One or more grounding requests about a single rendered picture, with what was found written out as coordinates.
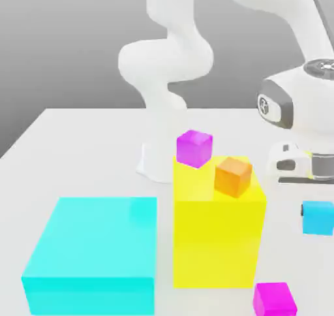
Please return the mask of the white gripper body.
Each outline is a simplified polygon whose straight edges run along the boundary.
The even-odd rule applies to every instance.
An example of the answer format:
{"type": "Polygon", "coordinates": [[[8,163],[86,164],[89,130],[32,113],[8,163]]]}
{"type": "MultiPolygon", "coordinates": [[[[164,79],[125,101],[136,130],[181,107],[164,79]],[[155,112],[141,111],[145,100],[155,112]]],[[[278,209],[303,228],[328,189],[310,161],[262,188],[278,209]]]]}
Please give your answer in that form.
{"type": "Polygon", "coordinates": [[[334,179],[314,180],[306,177],[280,177],[277,191],[288,191],[289,193],[334,192],[334,179]]]}

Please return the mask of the small blue cube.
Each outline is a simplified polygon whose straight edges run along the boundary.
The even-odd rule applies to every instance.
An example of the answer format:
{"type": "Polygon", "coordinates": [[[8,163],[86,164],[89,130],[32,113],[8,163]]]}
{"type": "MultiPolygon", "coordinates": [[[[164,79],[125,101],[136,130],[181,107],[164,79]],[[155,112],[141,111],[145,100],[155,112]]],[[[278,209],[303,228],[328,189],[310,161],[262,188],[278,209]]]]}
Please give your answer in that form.
{"type": "Polygon", "coordinates": [[[332,236],[334,232],[334,203],[303,201],[303,234],[332,236]]]}

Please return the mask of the small orange cube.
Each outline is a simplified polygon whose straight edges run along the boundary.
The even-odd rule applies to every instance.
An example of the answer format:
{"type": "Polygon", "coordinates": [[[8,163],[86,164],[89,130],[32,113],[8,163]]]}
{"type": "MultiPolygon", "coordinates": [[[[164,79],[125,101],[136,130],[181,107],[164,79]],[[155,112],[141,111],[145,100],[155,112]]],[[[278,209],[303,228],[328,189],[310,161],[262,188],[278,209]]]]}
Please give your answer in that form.
{"type": "Polygon", "coordinates": [[[250,186],[252,165],[233,157],[227,157],[215,167],[214,188],[225,195],[240,197],[250,186]]]}

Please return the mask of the small magenta cube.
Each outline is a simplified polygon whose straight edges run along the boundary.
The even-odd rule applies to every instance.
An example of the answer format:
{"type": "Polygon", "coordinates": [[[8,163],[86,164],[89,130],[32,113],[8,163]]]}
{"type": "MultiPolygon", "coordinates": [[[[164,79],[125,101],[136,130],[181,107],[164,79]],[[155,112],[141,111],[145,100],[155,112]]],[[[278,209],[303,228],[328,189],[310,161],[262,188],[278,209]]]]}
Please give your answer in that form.
{"type": "Polygon", "coordinates": [[[297,306],[286,282],[257,283],[253,308],[256,316],[296,316],[297,306]]]}

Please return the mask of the small purple cube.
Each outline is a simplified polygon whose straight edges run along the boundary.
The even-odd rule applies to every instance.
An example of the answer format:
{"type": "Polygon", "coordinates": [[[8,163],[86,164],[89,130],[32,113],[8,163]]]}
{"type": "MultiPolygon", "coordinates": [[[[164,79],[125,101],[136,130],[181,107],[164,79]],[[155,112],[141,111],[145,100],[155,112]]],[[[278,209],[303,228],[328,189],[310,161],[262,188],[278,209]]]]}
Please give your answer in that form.
{"type": "Polygon", "coordinates": [[[212,156],[213,136],[200,131],[188,130],[177,138],[176,160],[178,163],[200,168],[212,156]]]}

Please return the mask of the large yellow box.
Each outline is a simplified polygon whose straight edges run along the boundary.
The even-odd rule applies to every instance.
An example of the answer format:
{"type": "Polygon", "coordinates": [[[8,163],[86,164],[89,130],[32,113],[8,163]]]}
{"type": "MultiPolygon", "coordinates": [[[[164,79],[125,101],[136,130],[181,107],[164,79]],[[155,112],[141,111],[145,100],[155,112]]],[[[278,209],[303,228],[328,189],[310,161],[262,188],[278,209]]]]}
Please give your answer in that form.
{"type": "Polygon", "coordinates": [[[255,173],[234,198],[215,189],[225,160],[193,168],[174,162],[173,286],[249,289],[260,248],[267,199],[255,173]]]}

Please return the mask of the large cyan box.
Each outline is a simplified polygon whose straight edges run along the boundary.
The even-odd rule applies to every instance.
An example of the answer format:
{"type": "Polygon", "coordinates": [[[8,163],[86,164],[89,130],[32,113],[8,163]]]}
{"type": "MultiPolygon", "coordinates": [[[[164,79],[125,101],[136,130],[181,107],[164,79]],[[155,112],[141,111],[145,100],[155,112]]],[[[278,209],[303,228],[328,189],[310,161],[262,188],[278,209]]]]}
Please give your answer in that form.
{"type": "Polygon", "coordinates": [[[153,316],[154,197],[60,198],[22,274],[33,316],[153,316]]]}

